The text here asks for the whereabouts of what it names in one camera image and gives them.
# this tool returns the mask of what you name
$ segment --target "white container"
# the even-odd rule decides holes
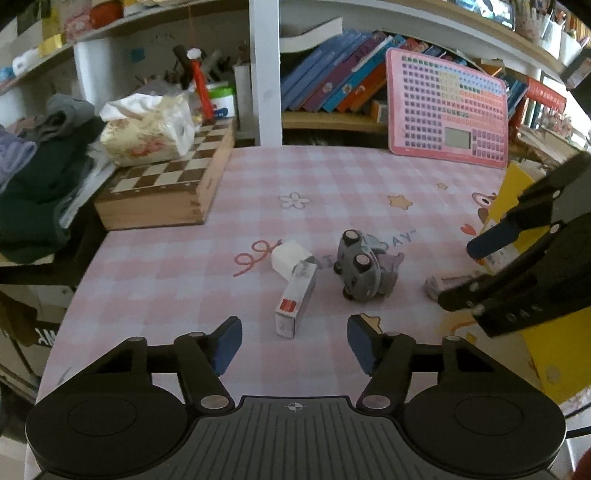
[[[574,60],[574,58],[583,50],[583,47],[579,45],[573,37],[565,32],[562,32],[560,39],[560,55],[558,59],[566,66]]]
[[[209,99],[212,101],[213,116],[215,118],[236,116],[234,87],[219,87],[209,90]]]

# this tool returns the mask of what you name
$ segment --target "white box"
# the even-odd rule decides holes
[[[296,323],[304,314],[316,283],[316,264],[299,262],[275,309],[275,332],[285,338],[296,334]]]
[[[271,253],[271,266],[284,279],[290,281],[296,265],[310,257],[313,257],[313,255],[308,250],[295,240],[290,240],[273,249]]]
[[[234,67],[236,81],[236,105],[240,131],[249,136],[255,134],[255,115],[252,107],[251,64],[243,63]]]

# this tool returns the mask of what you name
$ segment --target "blue book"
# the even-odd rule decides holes
[[[353,43],[350,43],[348,47],[346,47],[336,59],[334,59],[322,72],[310,82],[310,84],[304,89],[304,91],[298,95],[298,97],[290,104],[289,109],[292,111],[299,110],[306,100],[310,98],[310,95],[316,91],[319,85],[322,84],[332,73],[332,71],[337,68],[341,63],[343,63],[346,59],[348,59],[354,52],[357,50],[365,41],[367,41],[371,37],[371,33],[360,33],[354,40]]]
[[[283,97],[305,73],[310,70],[332,47],[336,37],[322,42],[295,69],[281,79],[281,96]]]
[[[331,46],[326,54],[316,62],[285,94],[281,96],[281,110],[285,111],[297,99],[304,89],[322,72],[351,42],[360,36],[356,30],[346,30],[342,35],[330,39]]]
[[[429,55],[432,57],[438,57],[439,55],[441,55],[441,52],[443,51],[443,49],[441,47],[438,47],[437,45],[432,45],[430,46],[427,50],[425,50],[425,55]]]
[[[386,52],[389,48],[399,48],[406,43],[406,38],[402,35],[395,35],[394,38],[388,37],[384,40],[380,46],[382,46],[379,50],[378,47],[374,50],[373,55],[364,60],[365,63],[361,65],[347,80],[340,89],[336,90],[327,101],[325,101],[322,109],[327,112],[332,112],[335,108],[337,108],[338,104],[356,89],[361,82],[369,75],[374,68],[376,68],[380,63],[386,61]]]

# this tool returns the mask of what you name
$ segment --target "plastic bag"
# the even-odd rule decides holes
[[[175,97],[134,93],[107,103],[100,117],[107,122],[100,141],[120,167],[183,157],[200,128],[191,117],[185,93]]]

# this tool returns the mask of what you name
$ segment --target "small cardboard box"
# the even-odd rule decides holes
[[[314,284],[316,264],[302,261],[297,264],[291,280],[275,309],[275,332],[285,338],[296,334],[296,323],[304,314]]]

